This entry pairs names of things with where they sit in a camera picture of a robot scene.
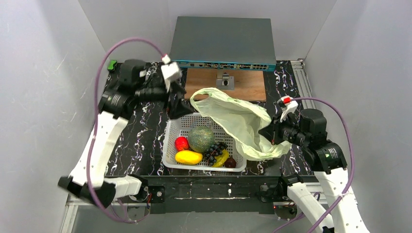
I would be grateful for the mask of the light green plastic bag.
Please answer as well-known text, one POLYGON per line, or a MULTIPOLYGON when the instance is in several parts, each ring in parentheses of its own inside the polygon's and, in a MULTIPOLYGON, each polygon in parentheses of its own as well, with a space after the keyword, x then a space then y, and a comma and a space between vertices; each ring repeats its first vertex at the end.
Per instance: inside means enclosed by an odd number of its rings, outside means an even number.
POLYGON ((258 133, 272 119, 266 109, 245 100, 235 99, 214 88, 203 88, 190 97, 194 109, 211 118, 235 139, 236 150, 250 161, 280 158, 292 147, 289 142, 272 145, 258 133))

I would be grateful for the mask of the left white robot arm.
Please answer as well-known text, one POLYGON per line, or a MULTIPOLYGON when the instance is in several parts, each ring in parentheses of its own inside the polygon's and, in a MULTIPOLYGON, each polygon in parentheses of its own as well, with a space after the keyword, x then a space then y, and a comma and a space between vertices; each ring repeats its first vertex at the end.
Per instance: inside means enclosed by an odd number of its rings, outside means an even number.
POLYGON ((177 62, 163 59, 159 71, 138 59, 129 59, 113 70, 117 72, 98 102, 97 119, 86 147, 68 176, 58 186, 74 196, 98 206, 132 196, 138 201, 150 197, 148 181, 137 175, 117 178, 105 176, 106 165, 122 131, 142 102, 160 102, 170 119, 191 114, 183 103, 185 89, 178 83, 182 71, 177 62))

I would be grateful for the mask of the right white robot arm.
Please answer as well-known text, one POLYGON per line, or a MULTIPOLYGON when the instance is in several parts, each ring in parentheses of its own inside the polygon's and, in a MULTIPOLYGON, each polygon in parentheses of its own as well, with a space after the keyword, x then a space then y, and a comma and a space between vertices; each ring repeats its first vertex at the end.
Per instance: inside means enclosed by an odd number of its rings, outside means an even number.
POLYGON ((316 109, 305 109, 298 123, 279 117, 259 131, 273 145, 290 142, 301 148, 326 198, 328 209, 309 192, 303 179, 297 175, 282 176, 274 191, 278 196, 292 200, 299 211, 311 222, 309 232, 367 233, 359 213, 347 162, 341 147, 327 139, 327 120, 316 109))

